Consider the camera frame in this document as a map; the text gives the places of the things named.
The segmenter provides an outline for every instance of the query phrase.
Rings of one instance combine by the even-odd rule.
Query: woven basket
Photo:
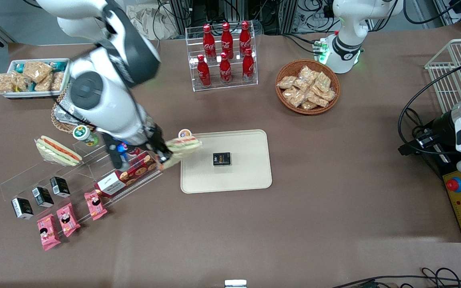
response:
[[[335,75],[335,73],[333,73],[333,71],[326,67],[325,65],[319,63],[318,61],[316,60],[309,60],[309,59],[299,59],[299,60],[295,60],[293,62],[289,62],[287,64],[285,64],[284,67],[282,67],[282,69],[280,69],[279,73],[277,74],[277,80],[275,82],[275,84],[277,84],[278,82],[280,82],[280,80],[282,80],[282,78],[286,77],[286,76],[296,76],[298,77],[298,73],[302,70],[302,67],[304,65],[307,65],[307,67],[311,68],[311,70],[313,71],[317,71],[317,72],[321,72],[323,71],[323,73],[325,73],[331,80],[331,89],[335,92],[335,98],[330,101],[330,103],[328,104],[328,106],[326,107],[316,107],[314,109],[311,109],[311,110],[304,110],[304,109],[300,109],[300,108],[296,108],[295,106],[289,104],[287,102],[287,100],[285,100],[284,98],[284,95],[282,95],[282,89],[280,89],[277,85],[275,85],[275,89],[277,91],[277,96],[279,97],[279,100],[289,109],[295,111],[295,112],[298,112],[300,114],[305,114],[305,115],[316,115],[316,114],[319,114],[319,113],[324,113],[325,111],[329,110],[330,108],[332,108],[335,103],[337,102],[337,100],[339,99],[339,96],[341,95],[341,86],[339,84],[339,79],[337,78],[337,75]]]
[[[67,124],[67,123],[63,123],[63,122],[59,122],[58,120],[56,120],[56,118],[54,117],[54,109],[56,108],[56,106],[58,106],[58,103],[60,103],[60,101],[62,101],[62,99],[64,98],[67,90],[69,89],[70,87],[70,84],[68,84],[66,86],[66,88],[64,89],[64,91],[62,91],[62,93],[60,94],[60,96],[58,96],[58,98],[56,99],[56,103],[53,105],[53,109],[51,109],[51,121],[53,122],[53,125],[58,128],[58,130],[60,131],[64,131],[66,133],[69,133],[71,134],[72,131],[74,131],[74,128],[76,127],[75,125],[71,125],[71,124]],[[87,126],[88,128],[90,128],[90,130],[94,131],[95,130],[95,127],[93,126]]]

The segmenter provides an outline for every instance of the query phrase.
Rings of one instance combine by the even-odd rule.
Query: coca-cola bottle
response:
[[[222,57],[222,62],[220,62],[220,78],[223,85],[228,85],[232,80],[231,64],[227,59],[227,53],[222,52],[220,56]]]
[[[216,47],[214,46],[214,37],[211,34],[211,26],[205,24],[204,29],[204,38],[202,43],[204,44],[205,57],[208,62],[216,62]]]
[[[197,65],[197,70],[199,72],[200,82],[204,88],[210,87],[211,85],[211,76],[209,75],[209,66],[204,62],[204,55],[197,55],[199,64]]]
[[[223,23],[223,34],[222,34],[222,51],[227,54],[229,59],[234,58],[234,51],[233,51],[233,40],[232,35],[229,32],[231,28],[228,22]]]
[[[252,49],[245,49],[245,58],[243,58],[243,81],[251,82],[254,79],[254,59],[252,58]]]
[[[245,57],[245,50],[250,48],[249,22],[241,22],[241,34],[239,35],[239,55],[241,59]]]

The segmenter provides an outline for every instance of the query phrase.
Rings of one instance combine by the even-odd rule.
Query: red cookie box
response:
[[[115,170],[110,175],[99,180],[95,184],[97,193],[111,198],[117,195],[117,192],[126,186],[132,185],[136,180],[143,177],[157,166],[154,158],[147,151],[137,155],[129,161],[130,168],[128,171],[122,172]]]

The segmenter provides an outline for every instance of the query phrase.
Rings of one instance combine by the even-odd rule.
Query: brown table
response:
[[[461,277],[461,234],[446,193],[421,159],[399,155],[396,131],[402,107],[429,81],[423,65],[453,38],[461,24],[371,33],[360,62],[339,75],[339,102],[318,116],[277,99],[277,71],[309,56],[281,36],[258,38],[258,86],[200,93],[192,92],[184,41],[161,42],[158,77],[134,93],[165,138],[182,128],[263,129],[273,184],[187,195],[176,166],[49,252],[0,192],[0,287],[216,288],[240,278],[251,288],[329,287],[422,266]],[[89,47],[18,44],[10,58]],[[427,93],[413,107],[428,121],[436,102]],[[51,105],[0,97],[0,183],[41,160],[33,137],[74,142],[51,124]]]

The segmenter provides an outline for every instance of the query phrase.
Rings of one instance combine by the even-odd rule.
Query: floor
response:
[[[126,0],[126,4],[135,4],[143,0]],[[431,0],[421,2],[421,9],[425,18],[435,15],[435,7]],[[408,14],[417,19],[415,9],[411,1],[407,3]],[[77,44],[86,43],[81,38],[71,38],[61,31],[56,23],[56,18],[38,9],[27,5],[23,1],[0,0],[0,26],[6,30],[17,42],[25,44]],[[439,27],[441,24],[436,20],[429,24],[430,28]],[[383,31],[422,29],[421,25],[410,24],[401,13],[392,17]],[[8,68],[8,53],[6,48],[0,48],[0,73]]]

